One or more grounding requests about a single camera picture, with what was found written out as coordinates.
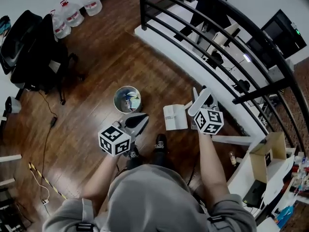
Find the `metal railing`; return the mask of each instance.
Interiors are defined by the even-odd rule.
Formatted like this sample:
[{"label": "metal railing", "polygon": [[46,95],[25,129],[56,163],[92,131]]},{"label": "metal railing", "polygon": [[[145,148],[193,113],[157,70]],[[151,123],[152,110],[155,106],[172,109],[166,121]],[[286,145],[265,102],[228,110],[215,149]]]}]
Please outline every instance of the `metal railing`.
[{"label": "metal railing", "polygon": [[[258,126],[261,128],[261,130],[266,135],[268,131],[265,129],[265,127],[262,125],[261,121],[252,113],[248,105],[246,104],[247,101],[251,101],[253,105],[256,107],[256,109],[260,112],[261,116],[264,118],[265,122],[268,125],[268,128],[271,131],[274,131],[274,126],[271,123],[271,119],[265,114],[264,110],[259,106],[259,104],[254,100],[258,97],[262,97],[265,101],[265,104],[268,106],[271,113],[276,118],[278,124],[280,125],[282,131],[284,132],[286,139],[291,147],[295,147],[295,144],[288,133],[288,130],[286,126],[284,125],[280,115],[276,111],[273,103],[270,101],[268,95],[271,93],[274,93],[278,96],[278,99],[280,100],[281,104],[283,105],[292,125],[295,130],[295,133],[298,138],[297,146],[300,146],[301,151],[305,151],[305,146],[303,143],[303,139],[300,135],[299,129],[297,127],[297,124],[295,122],[295,119],[293,117],[293,114],[291,112],[291,109],[289,108],[286,100],[282,96],[282,94],[279,92],[280,89],[290,87],[293,94],[295,95],[295,98],[299,104],[299,107],[301,109],[301,112],[304,117],[304,121],[306,123],[307,129],[309,131],[309,109],[307,102],[304,98],[304,95],[302,94],[302,91],[300,87],[298,86],[294,76],[293,72],[287,65],[285,59],[283,58],[282,54],[277,50],[274,43],[259,29],[259,27],[254,24],[248,17],[246,17],[242,12],[240,12],[238,9],[236,9],[234,6],[229,4],[225,0],[206,0],[208,3],[211,3],[213,6],[217,6],[220,8],[221,11],[224,11],[224,13],[232,18],[235,22],[237,22],[244,30],[246,30],[266,51],[267,53],[273,57],[273,60],[275,64],[278,66],[279,70],[284,76],[284,80],[280,80],[278,82],[273,82],[270,76],[268,75],[265,67],[263,66],[262,62],[252,53],[252,51],[246,46],[244,42],[240,42],[239,40],[235,39],[232,35],[230,35],[223,27],[221,27],[218,23],[216,23],[213,19],[211,19],[209,16],[203,14],[201,11],[191,7],[189,4],[185,3],[183,0],[169,0],[173,2],[173,4],[179,5],[183,7],[184,9],[188,10],[189,12],[193,13],[193,15],[197,15],[200,18],[202,18],[205,22],[208,23],[208,25],[211,25],[212,28],[214,28],[217,32],[221,32],[232,44],[234,44],[241,52],[246,54],[250,59],[251,62],[255,65],[255,67],[259,70],[259,72],[263,75],[265,80],[269,83],[266,87],[260,87],[257,82],[255,81],[254,77],[252,77],[250,74],[247,73],[247,71],[222,47],[220,47],[214,40],[208,38],[201,30],[190,24],[189,22],[182,19],[180,16],[172,13],[166,8],[161,8],[157,4],[149,1],[149,0],[140,0],[140,17],[141,17],[141,27],[143,30],[153,30],[160,36],[164,37],[166,40],[174,44],[176,47],[181,49],[183,52],[185,52],[189,57],[194,59],[197,63],[199,63],[206,71],[208,71],[209,74],[211,74],[221,85],[223,85],[226,90],[235,98],[233,100],[233,103],[235,104],[241,104],[244,109],[251,115],[251,117],[255,120],[255,122],[258,124]],[[162,21],[158,17],[154,16],[153,14],[148,13],[149,9],[156,9],[161,13],[164,13],[171,18],[177,20],[178,22],[182,23],[185,27],[188,27],[192,32],[196,33],[199,37],[207,41],[210,45],[214,46],[218,52],[220,52],[223,56],[225,56],[226,59],[228,59],[244,76],[247,78],[247,80],[252,84],[252,86],[256,89],[256,91],[253,91],[249,93],[247,89],[243,86],[242,83],[239,82],[239,80],[236,79],[236,77],[229,72],[216,58],[214,58],[211,54],[209,54],[205,49],[203,49],[200,45],[193,42],[190,38],[188,38],[186,35],[184,35],[182,32],[178,31],[171,25],[167,24],[166,22]],[[164,32],[158,30],[153,25],[150,25],[149,20],[153,20],[156,23],[164,26],[166,29],[170,30],[171,32],[175,33],[175,35],[178,38],[181,38],[185,40],[187,43],[189,43],[191,46],[193,46],[194,49],[196,49],[198,52],[202,53],[209,61],[214,63],[224,74],[227,75],[231,81],[237,85],[242,93],[244,93],[243,96],[239,96],[237,92],[232,88],[231,85],[227,84],[220,76],[218,76],[214,71],[210,69],[210,66],[205,63],[205,61],[202,58],[197,57],[196,54],[193,54],[192,51],[188,50],[186,47],[183,46],[183,44],[177,40],[175,40],[170,35],[165,34]]]}]

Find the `hazard tape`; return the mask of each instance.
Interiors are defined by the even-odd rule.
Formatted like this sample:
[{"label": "hazard tape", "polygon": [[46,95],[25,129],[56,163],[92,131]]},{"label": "hazard tape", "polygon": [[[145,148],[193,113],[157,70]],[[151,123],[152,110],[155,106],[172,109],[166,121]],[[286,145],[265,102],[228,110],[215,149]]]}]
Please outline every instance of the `hazard tape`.
[{"label": "hazard tape", "polygon": [[38,175],[39,175],[43,180],[45,180],[45,182],[46,182],[47,184],[49,184],[49,185],[54,189],[54,191],[55,191],[56,193],[58,193],[58,194],[59,194],[61,197],[63,197],[64,199],[67,199],[66,196],[64,196],[62,193],[58,192],[57,188],[55,188],[52,184],[50,184],[50,182],[40,173],[39,170],[36,169],[36,167],[35,167],[31,162],[29,162],[29,169],[30,169],[31,172],[32,172],[33,169],[34,169],[34,170],[38,173]]}]

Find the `shoe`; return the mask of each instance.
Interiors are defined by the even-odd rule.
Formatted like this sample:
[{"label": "shoe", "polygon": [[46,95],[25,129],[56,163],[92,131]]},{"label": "shoe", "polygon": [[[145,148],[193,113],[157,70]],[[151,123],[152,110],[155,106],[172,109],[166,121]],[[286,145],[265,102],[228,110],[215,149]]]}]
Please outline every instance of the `shoe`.
[{"label": "shoe", "polygon": [[167,153],[168,151],[168,144],[167,144],[167,139],[166,139],[166,135],[164,134],[159,134],[156,137],[156,144],[155,144],[155,151],[156,152],[164,152]]},{"label": "shoe", "polygon": [[139,151],[137,150],[136,147],[134,147],[132,150],[130,150],[128,155],[129,155],[130,159],[140,157]]}]

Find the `computer monitor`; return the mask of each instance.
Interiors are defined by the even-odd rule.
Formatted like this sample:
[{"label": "computer monitor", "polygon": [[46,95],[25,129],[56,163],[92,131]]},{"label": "computer monitor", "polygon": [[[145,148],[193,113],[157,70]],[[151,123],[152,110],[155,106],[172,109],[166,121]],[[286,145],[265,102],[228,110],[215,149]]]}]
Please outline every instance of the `computer monitor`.
[{"label": "computer monitor", "polygon": [[[272,39],[285,59],[307,45],[296,26],[282,10],[279,10],[261,30]],[[272,56],[254,38],[251,38],[247,45],[268,69],[275,65]]]}]

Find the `trash can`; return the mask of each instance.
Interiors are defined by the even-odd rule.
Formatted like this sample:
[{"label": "trash can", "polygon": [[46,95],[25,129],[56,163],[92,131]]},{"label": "trash can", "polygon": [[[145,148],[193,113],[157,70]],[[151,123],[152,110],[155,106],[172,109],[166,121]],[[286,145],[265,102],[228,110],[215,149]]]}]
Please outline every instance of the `trash can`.
[{"label": "trash can", "polygon": [[140,112],[142,106],[139,91],[132,86],[121,87],[114,95],[114,105],[123,114]]},{"label": "trash can", "polygon": [[21,104],[14,97],[8,97],[5,102],[5,110],[9,114],[18,114],[21,110]]}]

